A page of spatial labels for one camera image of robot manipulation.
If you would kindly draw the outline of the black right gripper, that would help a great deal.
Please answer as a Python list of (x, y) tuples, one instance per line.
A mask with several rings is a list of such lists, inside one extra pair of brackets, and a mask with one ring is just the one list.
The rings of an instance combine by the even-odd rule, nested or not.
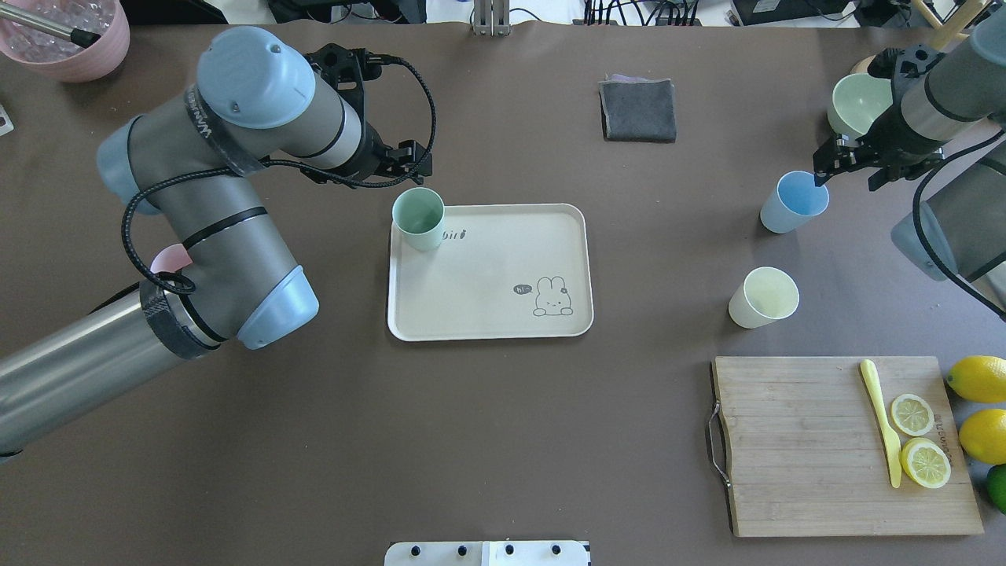
[(867, 65), (867, 74), (890, 79), (892, 105), (856, 140), (834, 134), (813, 154), (814, 183), (823, 186), (835, 175), (877, 169), (867, 182), (871, 191), (899, 179), (916, 180), (944, 161), (945, 141), (923, 136), (903, 118), (901, 103), (914, 86), (924, 86), (926, 74), (945, 53), (923, 44), (885, 48)]

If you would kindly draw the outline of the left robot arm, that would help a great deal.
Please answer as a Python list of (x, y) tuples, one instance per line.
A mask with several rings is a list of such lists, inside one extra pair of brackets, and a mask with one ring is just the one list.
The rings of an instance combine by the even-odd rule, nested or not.
[(108, 136), (103, 183), (141, 275), (2, 361), (2, 459), (234, 338), (248, 350), (315, 318), (319, 301), (249, 179), (271, 167), (384, 189), (432, 173), (432, 144), (384, 144), (364, 85), (398, 55), (326, 44), (299, 53), (252, 26), (216, 35), (186, 90)]

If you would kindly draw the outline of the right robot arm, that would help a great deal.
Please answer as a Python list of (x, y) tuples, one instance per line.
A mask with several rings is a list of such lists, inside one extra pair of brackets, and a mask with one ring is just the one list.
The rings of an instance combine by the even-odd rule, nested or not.
[(909, 214), (891, 239), (917, 268), (1004, 316), (1004, 134), (945, 156), (945, 145), (978, 122), (1004, 125), (1005, 15), (999, 9), (959, 46), (887, 48), (867, 68), (890, 80), (892, 103), (865, 135), (835, 134), (814, 153), (822, 186), (869, 168), (872, 191), (916, 180)]

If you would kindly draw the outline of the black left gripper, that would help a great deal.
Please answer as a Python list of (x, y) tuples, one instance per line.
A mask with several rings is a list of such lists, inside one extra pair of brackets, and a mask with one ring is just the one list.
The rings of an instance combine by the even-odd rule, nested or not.
[(323, 149), (306, 154), (304, 174), (313, 182), (338, 182), (353, 189), (394, 186), (406, 180), (420, 184), (432, 173), (432, 145), (405, 140), (396, 146), (384, 143), (367, 121), (365, 84), (380, 78), (386, 67), (402, 67), (417, 80), (428, 107), (435, 108), (430, 87), (420, 71), (398, 55), (371, 53), (366, 48), (345, 48), (330, 43), (305, 60), (316, 76), (338, 97), (341, 123), (336, 136)]

